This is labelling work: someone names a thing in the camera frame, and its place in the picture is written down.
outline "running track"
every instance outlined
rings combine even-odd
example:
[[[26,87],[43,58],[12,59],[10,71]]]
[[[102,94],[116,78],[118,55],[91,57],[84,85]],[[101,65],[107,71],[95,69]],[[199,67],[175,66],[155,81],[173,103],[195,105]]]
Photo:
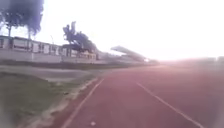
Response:
[[[50,128],[224,128],[224,70],[113,71],[57,114]]]

